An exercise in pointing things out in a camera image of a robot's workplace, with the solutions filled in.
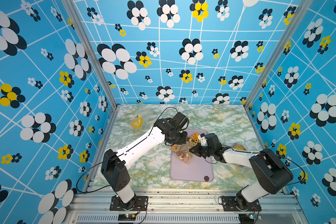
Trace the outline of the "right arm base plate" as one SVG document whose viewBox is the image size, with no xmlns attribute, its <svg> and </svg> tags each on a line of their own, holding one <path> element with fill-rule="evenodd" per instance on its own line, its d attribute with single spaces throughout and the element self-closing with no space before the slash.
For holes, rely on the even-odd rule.
<svg viewBox="0 0 336 224">
<path fill-rule="evenodd" d="M 258 200 L 249 203 L 239 197 L 220 196 L 218 198 L 218 203 L 223 206 L 224 211 L 234 211 L 234 212 L 262 211 L 262 208 Z"/>
</svg>

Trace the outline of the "poured cookies pile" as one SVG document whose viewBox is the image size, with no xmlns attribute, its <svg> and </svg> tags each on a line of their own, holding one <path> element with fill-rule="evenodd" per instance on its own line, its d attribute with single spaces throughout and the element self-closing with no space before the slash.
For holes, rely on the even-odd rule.
<svg viewBox="0 0 336 224">
<path fill-rule="evenodd" d="M 198 143 L 200 143 L 198 133 L 195 133 L 194 135 L 188 138 L 187 142 L 184 145 L 181 146 L 183 162 L 185 163 L 190 162 L 190 160 L 194 155 L 189 150 L 195 147 Z"/>
</svg>

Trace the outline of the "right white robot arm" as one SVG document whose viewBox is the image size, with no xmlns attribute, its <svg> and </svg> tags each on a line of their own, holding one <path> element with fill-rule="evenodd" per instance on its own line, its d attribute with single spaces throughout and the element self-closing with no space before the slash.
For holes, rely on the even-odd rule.
<svg viewBox="0 0 336 224">
<path fill-rule="evenodd" d="M 203 146 L 199 143 L 189 151 L 204 159 L 213 157 L 218 162 L 237 164 L 254 171 L 257 181 L 240 190 L 234 199 L 233 204 L 241 211 L 264 196 L 276 194 L 294 179 L 290 169 L 268 148 L 251 152 L 221 144 Z"/>
</svg>

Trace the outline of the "ziploc bag of cookies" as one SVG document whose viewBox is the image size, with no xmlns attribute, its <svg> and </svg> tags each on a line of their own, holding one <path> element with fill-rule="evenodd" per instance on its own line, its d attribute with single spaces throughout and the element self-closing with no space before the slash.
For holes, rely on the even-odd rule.
<svg viewBox="0 0 336 224">
<path fill-rule="evenodd" d="M 148 124 L 153 117 L 153 111 L 149 108 L 144 108 L 134 114 L 130 126 L 135 129 L 141 129 L 144 125 Z"/>
</svg>

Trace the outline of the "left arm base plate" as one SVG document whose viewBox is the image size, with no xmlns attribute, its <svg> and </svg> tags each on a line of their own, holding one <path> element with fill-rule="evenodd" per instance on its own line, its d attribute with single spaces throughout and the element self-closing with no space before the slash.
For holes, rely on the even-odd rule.
<svg viewBox="0 0 336 224">
<path fill-rule="evenodd" d="M 147 196 L 134 196 L 124 203 L 119 196 L 111 198 L 110 211 L 146 211 L 148 206 Z"/>
</svg>

